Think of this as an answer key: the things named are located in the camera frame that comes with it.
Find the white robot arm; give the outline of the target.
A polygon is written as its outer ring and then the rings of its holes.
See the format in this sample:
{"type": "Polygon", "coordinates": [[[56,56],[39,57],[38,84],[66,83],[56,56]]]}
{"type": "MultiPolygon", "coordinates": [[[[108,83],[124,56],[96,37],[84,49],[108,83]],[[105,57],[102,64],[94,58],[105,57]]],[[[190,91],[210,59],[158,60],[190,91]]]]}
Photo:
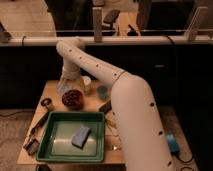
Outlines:
{"type": "Polygon", "coordinates": [[[62,77],[76,79],[83,69],[111,88],[111,106],[126,171],[176,171],[149,84],[137,75],[85,53],[84,47],[79,38],[56,44],[63,58],[62,77]]]}

